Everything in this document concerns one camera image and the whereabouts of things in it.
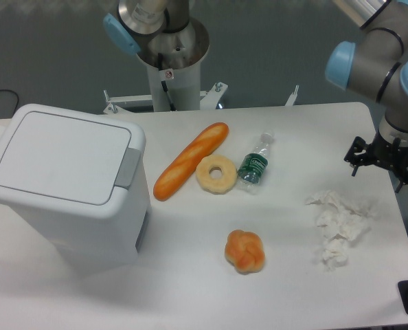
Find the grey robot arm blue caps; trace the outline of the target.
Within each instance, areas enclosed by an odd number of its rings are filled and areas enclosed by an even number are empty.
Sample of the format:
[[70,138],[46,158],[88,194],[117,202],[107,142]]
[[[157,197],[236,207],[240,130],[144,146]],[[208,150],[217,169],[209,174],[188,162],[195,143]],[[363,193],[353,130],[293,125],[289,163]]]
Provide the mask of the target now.
[[377,166],[408,186],[408,1],[335,1],[364,33],[359,43],[344,41],[332,52],[325,77],[332,84],[385,106],[372,142],[356,137],[344,160],[354,171]]

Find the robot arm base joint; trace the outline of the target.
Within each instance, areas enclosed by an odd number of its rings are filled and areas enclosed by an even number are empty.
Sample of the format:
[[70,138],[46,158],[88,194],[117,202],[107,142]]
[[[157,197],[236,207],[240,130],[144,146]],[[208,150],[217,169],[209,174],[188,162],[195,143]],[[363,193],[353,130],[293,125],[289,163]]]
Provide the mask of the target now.
[[189,22],[188,1],[120,1],[117,14],[103,18],[103,27],[125,54],[168,54],[185,49],[182,35]]

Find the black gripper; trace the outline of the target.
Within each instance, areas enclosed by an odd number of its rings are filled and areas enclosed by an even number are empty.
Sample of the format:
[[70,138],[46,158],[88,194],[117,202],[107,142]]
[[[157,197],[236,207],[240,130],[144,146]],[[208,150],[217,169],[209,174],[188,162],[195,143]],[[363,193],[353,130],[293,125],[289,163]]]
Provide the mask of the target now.
[[395,137],[388,142],[377,132],[371,144],[359,136],[355,137],[343,159],[352,167],[351,176],[355,177],[362,166],[375,165],[392,171],[398,180],[395,192],[408,186],[408,146],[401,146],[401,139]]

